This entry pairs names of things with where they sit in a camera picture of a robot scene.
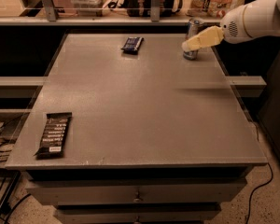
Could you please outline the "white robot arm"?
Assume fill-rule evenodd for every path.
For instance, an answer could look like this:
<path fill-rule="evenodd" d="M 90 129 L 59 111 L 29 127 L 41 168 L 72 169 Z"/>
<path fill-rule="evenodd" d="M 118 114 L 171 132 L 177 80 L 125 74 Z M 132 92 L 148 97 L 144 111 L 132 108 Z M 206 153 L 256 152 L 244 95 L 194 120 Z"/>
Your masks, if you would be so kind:
<path fill-rule="evenodd" d="M 256 0 L 228 12 L 219 26 L 208 27 L 182 43 L 185 52 L 225 40 L 238 44 L 264 36 L 280 36 L 280 0 Z"/>

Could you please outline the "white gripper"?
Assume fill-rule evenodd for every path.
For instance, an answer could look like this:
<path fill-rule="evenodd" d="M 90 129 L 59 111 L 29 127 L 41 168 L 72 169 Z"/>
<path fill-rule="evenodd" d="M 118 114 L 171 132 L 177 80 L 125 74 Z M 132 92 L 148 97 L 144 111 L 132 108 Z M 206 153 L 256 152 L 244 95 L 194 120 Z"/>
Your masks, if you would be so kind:
<path fill-rule="evenodd" d="M 202 48 L 209 48 L 224 40 L 231 44 L 238 44 L 253 40 L 254 37 L 248 31 L 248 17 L 250 5 L 242 5 L 229 11 L 220 22 L 220 27 L 211 26 L 192 36 L 182 43 L 185 52 Z"/>

